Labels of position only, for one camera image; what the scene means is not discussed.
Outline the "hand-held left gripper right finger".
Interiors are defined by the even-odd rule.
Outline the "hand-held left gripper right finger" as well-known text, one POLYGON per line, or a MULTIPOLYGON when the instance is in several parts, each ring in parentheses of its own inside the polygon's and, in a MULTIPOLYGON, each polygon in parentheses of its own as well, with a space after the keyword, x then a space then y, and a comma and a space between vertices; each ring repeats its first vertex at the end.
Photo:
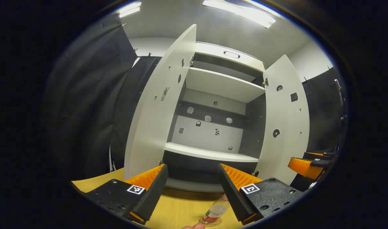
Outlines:
POLYGON ((266 221, 292 207, 305 194, 277 178, 261 180, 222 163, 218 165, 218 176, 237 220, 243 225, 266 221))

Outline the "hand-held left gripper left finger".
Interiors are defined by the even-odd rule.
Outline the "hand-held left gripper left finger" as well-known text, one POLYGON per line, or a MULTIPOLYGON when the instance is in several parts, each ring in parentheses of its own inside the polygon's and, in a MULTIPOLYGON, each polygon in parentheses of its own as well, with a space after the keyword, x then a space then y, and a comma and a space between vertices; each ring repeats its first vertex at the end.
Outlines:
POLYGON ((111 179, 83 196, 123 219, 145 225, 165 188, 168 167, 161 164, 126 181, 111 179))

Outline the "clear plastic bottle red label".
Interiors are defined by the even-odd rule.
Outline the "clear plastic bottle red label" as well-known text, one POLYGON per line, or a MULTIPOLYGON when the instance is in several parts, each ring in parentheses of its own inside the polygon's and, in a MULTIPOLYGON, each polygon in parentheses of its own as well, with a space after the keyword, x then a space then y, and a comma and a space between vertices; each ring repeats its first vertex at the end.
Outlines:
POLYGON ((201 218, 213 217, 221 218, 230 208, 230 203, 226 194, 215 201, 201 218))

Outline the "round cork coaster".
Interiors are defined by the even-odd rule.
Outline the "round cork coaster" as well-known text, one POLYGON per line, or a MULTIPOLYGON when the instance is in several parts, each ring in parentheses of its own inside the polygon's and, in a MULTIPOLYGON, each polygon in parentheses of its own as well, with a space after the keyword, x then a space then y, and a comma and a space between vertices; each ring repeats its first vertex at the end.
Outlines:
POLYGON ((204 224, 206 227, 215 227, 222 223, 222 219, 213 217, 200 218, 199 223, 204 224))

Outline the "white cabinet shelf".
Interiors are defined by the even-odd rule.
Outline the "white cabinet shelf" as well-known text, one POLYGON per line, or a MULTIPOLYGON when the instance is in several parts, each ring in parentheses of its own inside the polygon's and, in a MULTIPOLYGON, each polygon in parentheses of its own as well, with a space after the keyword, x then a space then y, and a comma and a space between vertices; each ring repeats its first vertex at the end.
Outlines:
POLYGON ((215 94, 231 100, 249 103, 265 94, 265 89, 226 74, 190 67, 186 75, 188 89, 215 94))
POLYGON ((253 158, 247 155, 225 153, 212 150, 205 150, 195 147, 189 147, 186 145, 180 145, 173 142, 167 142, 165 144, 166 151, 174 152, 180 155, 192 156, 197 158, 204 158, 210 160, 226 161, 226 162, 244 162, 244 163, 257 163, 258 158, 253 158))

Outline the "black backdrop cloth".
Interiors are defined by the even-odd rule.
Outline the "black backdrop cloth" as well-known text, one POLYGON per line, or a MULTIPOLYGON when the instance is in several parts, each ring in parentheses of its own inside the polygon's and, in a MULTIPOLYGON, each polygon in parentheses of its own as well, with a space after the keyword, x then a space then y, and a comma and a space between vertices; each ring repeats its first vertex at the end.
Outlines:
MULTIPOLYGON (((93 178, 124 168, 130 126, 142 92, 161 57, 138 56, 117 14, 108 15, 86 29, 57 60, 50 75, 43 106, 47 145, 69 180, 93 178)), ((313 79, 305 90, 309 141, 313 116, 331 112, 331 121, 345 119, 335 81, 321 93, 313 79)))

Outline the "long ceiling light panel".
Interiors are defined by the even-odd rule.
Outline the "long ceiling light panel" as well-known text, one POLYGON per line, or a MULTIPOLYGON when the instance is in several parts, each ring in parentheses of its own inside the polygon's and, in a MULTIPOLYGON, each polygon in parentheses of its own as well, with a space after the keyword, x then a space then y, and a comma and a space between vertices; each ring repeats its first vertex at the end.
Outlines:
POLYGON ((233 13, 240 17, 251 20, 266 29, 270 28, 277 21, 276 18, 271 16, 269 12, 266 12, 263 9, 254 9, 247 6, 235 5, 225 0, 204 0, 203 6, 233 13))

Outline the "small ceiling light panel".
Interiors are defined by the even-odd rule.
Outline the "small ceiling light panel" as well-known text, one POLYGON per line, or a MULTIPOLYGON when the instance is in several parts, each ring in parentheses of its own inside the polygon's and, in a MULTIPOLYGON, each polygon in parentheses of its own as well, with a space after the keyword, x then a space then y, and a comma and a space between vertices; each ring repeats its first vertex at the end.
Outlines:
POLYGON ((142 2, 134 2, 134 3, 128 4, 126 6, 123 6, 121 9, 119 9, 117 13, 119 14, 120 18, 126 17, 128 15, 139 12, 141 4, 142 2))

